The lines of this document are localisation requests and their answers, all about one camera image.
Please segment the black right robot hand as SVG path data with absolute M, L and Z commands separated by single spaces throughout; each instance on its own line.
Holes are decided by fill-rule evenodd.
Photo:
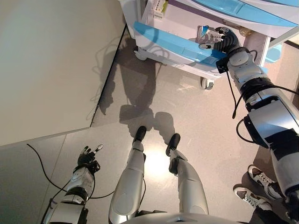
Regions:
M 240 47 L 238 37 L 227 27 L 203 27 L 199 38 L 200 49 L 212 49 L 229 53 Z

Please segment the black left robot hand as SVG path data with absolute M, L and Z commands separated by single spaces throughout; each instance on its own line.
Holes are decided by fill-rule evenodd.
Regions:
M 89 146 L 85 146 L 78 158 L 78 165 L 90 164 L 95 160 L 95 155 L 104 147 L 103 144 L 99 144 L 95 149 L 91 149 Z

